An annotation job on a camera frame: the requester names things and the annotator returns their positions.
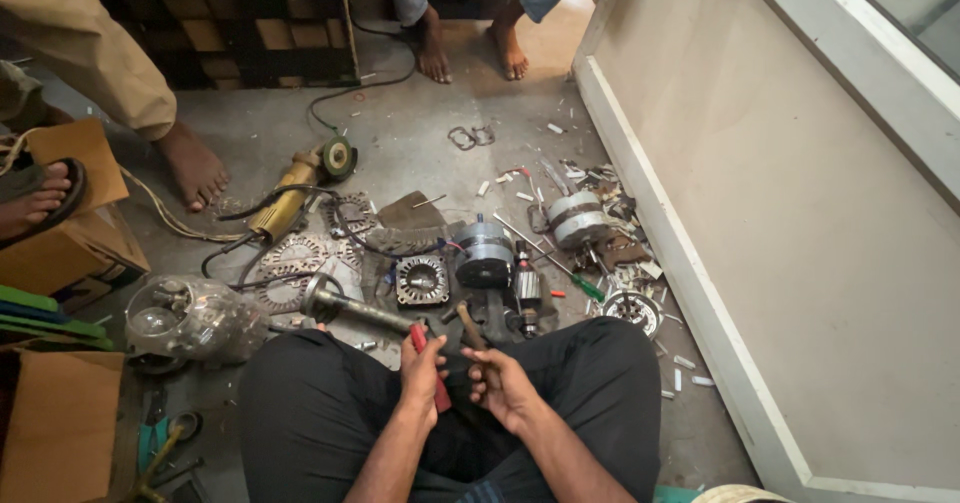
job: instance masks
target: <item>green-handled screwdriver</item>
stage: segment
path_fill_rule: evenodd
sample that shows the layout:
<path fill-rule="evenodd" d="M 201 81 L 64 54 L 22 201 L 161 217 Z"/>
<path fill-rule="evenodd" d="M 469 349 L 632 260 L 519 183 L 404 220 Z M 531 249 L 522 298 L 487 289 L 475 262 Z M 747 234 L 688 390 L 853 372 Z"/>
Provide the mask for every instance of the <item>green-handled screwdriver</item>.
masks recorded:
<path fill-rule="evenodd" d="M 603 302 L 607 300 L 607 296 L 606 294 L 604 294 L 602 290 L 598 289 L 596 286 L 594 286 L 594 284 L 588 282 L 587 279 L 581 276 L 580 274 L 575 274 L 572 270 L 570 270 L 566 266 L 563 266 L 559 261 L 554 259 L 552 255 L 547 254 L 543 248 L 537 246 L 533 240 L 527 239 L 527 237 L 523 233 L 518 231 L 516 227 L 513 227 L 512 225 L 504 221 L 504 219 L 499 215 L 497 215 L 497 213 L 493 213 L 493 217 L 496 218 L 498 222 L 503 225 L 503 227 L 510 229 L 510 231 L 515 233 L 517 236 L 519 236 L 520 239 L 523 239 L 524 241 L 527 242 L 528 245 L 532 246 L 538 252 L 543 254 L 543 257 L 549 259 L 550 263 L 556 265 L 558 269 L 566 273 L 566 275 L 570 277 L 570 280 L 574 284 L 576 284 L 578 288 L 582 289 L 583 292 L 586 293 L 594 301 Z"/>

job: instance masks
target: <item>pliers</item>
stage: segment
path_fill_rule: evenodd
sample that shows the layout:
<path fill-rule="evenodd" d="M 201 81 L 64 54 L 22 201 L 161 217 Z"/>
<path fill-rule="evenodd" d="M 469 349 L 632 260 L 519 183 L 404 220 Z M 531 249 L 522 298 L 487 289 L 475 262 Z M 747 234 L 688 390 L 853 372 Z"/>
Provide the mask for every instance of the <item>pliers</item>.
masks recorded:
<path fill-rule="evenodd" d="M 150 392 L 150 406 L 147 418 L 140 425 L 140 438 L 136 452 L 136 470 L 143 473 L 150 465 L 150 460 L 167 443 L 167 429 L 170 419 L 165 410 L 167 405 L 167 390 L 163 386 Z"/>

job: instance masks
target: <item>yellow angle grinder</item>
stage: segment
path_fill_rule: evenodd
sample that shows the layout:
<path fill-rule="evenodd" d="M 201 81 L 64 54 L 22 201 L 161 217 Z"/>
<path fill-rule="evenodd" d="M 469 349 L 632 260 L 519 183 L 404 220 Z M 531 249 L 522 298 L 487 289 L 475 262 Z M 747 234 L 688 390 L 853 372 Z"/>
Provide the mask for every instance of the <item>yellow angle grinder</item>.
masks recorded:
<path fill-rule="evenodd" d="M 327 185 L 340 182 L 354 173 L 357 149 L 344 136 L 336 136 L 309 151 L 294 153 L 293 164 L 274 190 L 291 184 Z M 296 218 L 306 202 L 307 190 L 284 191 L 273 203 L 264 207 L 247 225 L 256 236 L 271 243 Z"/>

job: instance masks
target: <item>khaki pants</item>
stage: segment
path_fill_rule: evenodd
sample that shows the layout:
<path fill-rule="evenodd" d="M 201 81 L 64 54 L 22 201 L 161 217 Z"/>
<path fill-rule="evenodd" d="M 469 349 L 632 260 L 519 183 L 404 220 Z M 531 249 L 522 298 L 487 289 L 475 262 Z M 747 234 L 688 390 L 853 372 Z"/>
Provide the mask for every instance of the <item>khaki pants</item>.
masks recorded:
<path fill-rule="evenodd" d="M 173 92 L 100 0 L 0 0 L 0 32 L 144 139 L 156 141 L 173 126 Z M 46 107 L 40 92 L 40 82 L 19 68 L 0 66 L 0 122 L 17 130 L 36 124 Z"/>

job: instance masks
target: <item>black pants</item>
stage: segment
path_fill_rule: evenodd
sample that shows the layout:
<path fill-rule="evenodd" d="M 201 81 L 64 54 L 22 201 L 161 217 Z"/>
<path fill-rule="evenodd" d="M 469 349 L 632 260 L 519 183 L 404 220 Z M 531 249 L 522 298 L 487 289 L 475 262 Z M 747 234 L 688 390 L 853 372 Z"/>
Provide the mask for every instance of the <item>black pants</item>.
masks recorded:
<path fill-rule="evenodd" d="M 536 391 L 637 501 L 660 469 L 661 380 L 642 329 L 612 317 L 505 347 Z M 468 360 L 447 360 L 454 408 L 427 437 L 410 500 L 553 501 L 533 457 L 468 399 Z M 240 383 L 250 501 L 341 501 L 401 396 L 398 372 L 318 330 L 272 339 Z"/>

